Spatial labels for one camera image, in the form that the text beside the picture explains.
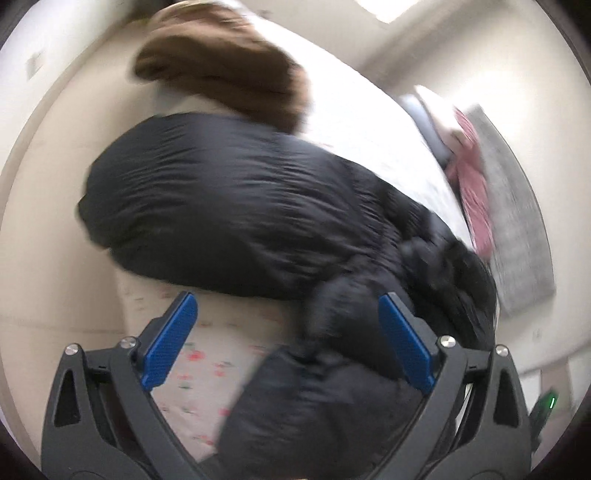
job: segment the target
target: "window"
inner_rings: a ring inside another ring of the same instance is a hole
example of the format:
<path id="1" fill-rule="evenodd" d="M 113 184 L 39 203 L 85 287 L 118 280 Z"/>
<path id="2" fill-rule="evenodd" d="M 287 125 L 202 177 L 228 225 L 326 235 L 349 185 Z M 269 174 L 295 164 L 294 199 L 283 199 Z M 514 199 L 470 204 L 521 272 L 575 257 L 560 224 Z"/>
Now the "window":
<path id="1" fill-rule="evenodd" d="M 419 0 L 355 0 L 380 22 L 391 23 Z"/>

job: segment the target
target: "metal screw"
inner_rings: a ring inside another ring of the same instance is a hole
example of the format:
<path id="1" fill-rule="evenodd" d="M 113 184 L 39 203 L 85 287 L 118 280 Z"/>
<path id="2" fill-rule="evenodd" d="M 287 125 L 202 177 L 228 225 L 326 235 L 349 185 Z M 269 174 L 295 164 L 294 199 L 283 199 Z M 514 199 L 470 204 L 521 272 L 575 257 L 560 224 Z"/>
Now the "metal screw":
<path id="1" fill-rule="evenodd" d="M 497 355 L 500 355 L 500 356 L 509 355 L 509 349 L 505 345 L 497 345 L 495 350 L 496 350 Z"/>
<path id="2" fill-rule="evenodd" d="M 443 335 L 439 339 L 439 343 L 445 348 L 454 348 L 456 346 L 456 339 L 449 335 Z"/>
<path id="3" fill-rule="evenodd" d="M 64 350 L 64 353 L 68 356 L 72 356 L 77 354 L 80 351 L 80 345 L 78 345 L 77 343 L 71 343 L 70 345 L 68 345 L 66 347 L 66 349 Z"/>
<path id="4" fill-rule="evenodd" d="M 119 346 L 121 348 L 125 348 L 126 350 L 133 348 L 138 344 L 138 339 L 136 337 L 125 337 L 119 342 Z"/>

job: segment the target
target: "pink cloth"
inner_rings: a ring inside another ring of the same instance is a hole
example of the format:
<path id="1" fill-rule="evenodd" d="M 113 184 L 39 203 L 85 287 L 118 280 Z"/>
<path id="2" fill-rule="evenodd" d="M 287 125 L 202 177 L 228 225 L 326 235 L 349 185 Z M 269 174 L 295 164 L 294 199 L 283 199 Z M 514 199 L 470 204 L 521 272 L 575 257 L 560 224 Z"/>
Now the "pink cloth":
<path id="1" fill-rule="evenodd" d="M 494 243 L 491 221 L 488 214 L 488 195 L 486 179 L 480 162 L 478 135 L 467 119 L 457 108 L 456 120 L 464 130 L 465 140 L 461 147 L 448 145 L 454 159 L 446 168 L 446 176 L 451 185 L 458 186 L 462 207 L 476 253 L 483 260 L 491 258 Z"/>

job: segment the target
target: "brown garment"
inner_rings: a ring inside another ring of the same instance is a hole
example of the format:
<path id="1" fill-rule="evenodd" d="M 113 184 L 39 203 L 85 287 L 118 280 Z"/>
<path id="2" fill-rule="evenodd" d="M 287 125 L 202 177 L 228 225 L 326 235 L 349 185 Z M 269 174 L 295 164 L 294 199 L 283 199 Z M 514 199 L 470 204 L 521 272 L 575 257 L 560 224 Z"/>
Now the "brown garment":
<path id="1" fill-rule="evenodd" d="M 201 94 L 293 133 L 308 105 L 304 69 L 234 10 L 181 2 L 158 12 L 135 74 Z"/>

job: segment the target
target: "gray rug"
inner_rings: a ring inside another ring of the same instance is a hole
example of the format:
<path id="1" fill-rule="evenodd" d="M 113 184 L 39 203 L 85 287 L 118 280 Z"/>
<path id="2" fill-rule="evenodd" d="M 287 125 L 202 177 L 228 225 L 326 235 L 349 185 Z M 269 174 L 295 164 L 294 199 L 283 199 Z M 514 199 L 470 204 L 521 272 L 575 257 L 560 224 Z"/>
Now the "gray rug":
<path id="1" fill-rule="evenodd" d="M 466 112 L 480 139 L 495 241 L 491 271 L 501 318 L 556 292 L 550 244 L 534 191 L 509 145 L 480 106 Z"/>

